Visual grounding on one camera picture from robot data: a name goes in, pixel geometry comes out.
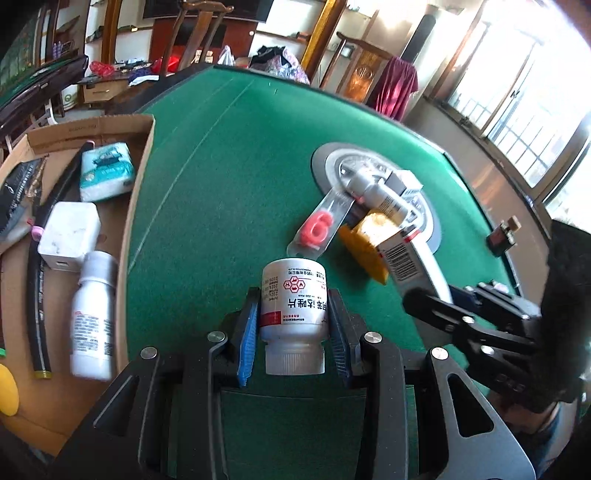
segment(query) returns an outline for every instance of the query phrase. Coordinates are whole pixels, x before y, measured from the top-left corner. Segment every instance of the green felt table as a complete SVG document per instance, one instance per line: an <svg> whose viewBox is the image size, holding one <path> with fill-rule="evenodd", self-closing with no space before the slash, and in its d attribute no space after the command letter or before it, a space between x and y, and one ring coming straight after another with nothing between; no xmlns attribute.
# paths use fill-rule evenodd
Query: green felt table
<svg viewBox="0 0 591 480"><path fill-rule="evenodd" d="M182 351L241 307L263 267L285 257L322 199L310 159L327 142L370 148L414 172L439 215L436 258L450 284L512 281L488 251L490 224L449 159L365 108L263 74L213 67L144 112L156 127L129 250L130 358L147 345ZM329 287L369 328L402 348L423 349L392 283L371 280L338 237L319 262ZM364 397L343 387L329 350L324 375L271 377L259 345L247 388L223 393L232 480L354 477Z"/></svg>

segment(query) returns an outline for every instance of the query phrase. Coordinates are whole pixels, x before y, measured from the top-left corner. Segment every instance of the bottle cap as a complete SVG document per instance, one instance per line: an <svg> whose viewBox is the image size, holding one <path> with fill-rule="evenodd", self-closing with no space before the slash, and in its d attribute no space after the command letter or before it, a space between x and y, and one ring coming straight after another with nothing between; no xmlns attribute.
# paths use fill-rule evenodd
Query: bottle cap
<svg viewBox="0 0 591 480"><path fill-rule="evenodd" d="M320 343L270 342L265 347L267 375L319 375L324 373Z"/></svg>
<svg viewBox="0 0 591 480"><path fill-rule="evenodd" d="M94 250L88 252L82 264L78 285L84 281L100 281L115 288L117 284L117 260L113 255Z"/></svg>

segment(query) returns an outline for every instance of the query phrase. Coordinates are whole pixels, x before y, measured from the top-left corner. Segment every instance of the white plastic bottle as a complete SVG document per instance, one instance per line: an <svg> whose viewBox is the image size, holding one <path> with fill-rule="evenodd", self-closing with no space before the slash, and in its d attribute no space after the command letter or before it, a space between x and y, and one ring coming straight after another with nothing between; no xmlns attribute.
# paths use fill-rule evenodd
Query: white plastic bottle
<svg viewBox="0 0 591 480"><path fill-rule="evenodd" d="M365 169L355 172L347 185L347 190L361 203L379 210L396 225L402 225L411 210L406 200L383 182L376 182Z"/></svg>
<svg viewBox="0 0 591 480"><path fill-rule="evenodd" d="M70 368L75 377L110 381L115 376L117 260L105 252L86 255L72 301Z"/></svg>
<svg viewBox="0 0 591 480"><path fill-rule="evenodd" d="M259 334L270 375L324 373L328 338L326 272L306 258L285 258L262 272Z"/></svg>

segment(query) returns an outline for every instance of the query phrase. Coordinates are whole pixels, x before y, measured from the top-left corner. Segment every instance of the dark red drape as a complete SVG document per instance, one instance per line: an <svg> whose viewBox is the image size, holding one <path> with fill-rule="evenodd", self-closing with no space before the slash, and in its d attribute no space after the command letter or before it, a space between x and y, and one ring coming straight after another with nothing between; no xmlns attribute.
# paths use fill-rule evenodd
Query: dark red drape
<svg viewBox="0 0 591 480"><path fill-rule="evenodd" d="M368 100L368 106L395 120L402 120L411 94L418 90L417 70L398 57L389 60Z"/></svg>

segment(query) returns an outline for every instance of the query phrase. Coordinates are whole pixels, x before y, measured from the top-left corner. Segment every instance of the black hose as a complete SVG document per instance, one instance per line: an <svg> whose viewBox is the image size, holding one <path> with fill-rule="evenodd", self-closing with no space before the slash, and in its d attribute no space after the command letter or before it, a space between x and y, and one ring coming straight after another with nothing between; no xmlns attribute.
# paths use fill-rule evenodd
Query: black hose
<svg viewBox="0 0 591 480"><path fill-rule="evenodd" d="M80 165L82 154L92 150L94 144L86 142L76 152L69 165L61 174L59 180L52 188L50 194L37 210L35 225L42 228L47 224L53 207L60 202L66 193L72 188L76 179L80 177ZM51 366L47 354L47 341L45 337L45 318L43 312L43 259L37 252L39 242L31 239L27 261L27 289L25 292L25 308L27 314L27 335L29 348L33 360L33 370L36 378L51 378Z"/></svg>

